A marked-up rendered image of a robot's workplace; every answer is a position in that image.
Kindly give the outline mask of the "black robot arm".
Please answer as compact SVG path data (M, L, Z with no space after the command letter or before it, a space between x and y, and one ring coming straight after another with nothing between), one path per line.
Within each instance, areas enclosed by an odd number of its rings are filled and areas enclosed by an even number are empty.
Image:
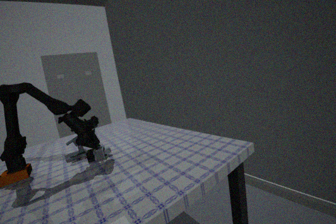
M58 124L64 121L65 124L73 126L78 122L78 117L83 117L91 108L89 104L79 99L76 104L68 105L60 100L50 97L42 92L31 83L19 83L13 85L0 85L0 101L4 105L4 118L6 123L7 138L4 142L4 151L0 157L1 161L5 161L8 173L23 170L27 163L23 157L26 148L26 137L22 137L18 125L17 101L19 94L27 93L36 100L44 103L47 108L59 117ZM67 111L72 110L69 114ZM96 126L99 124L99 119L92 116L90 120L82 120L84 128Z

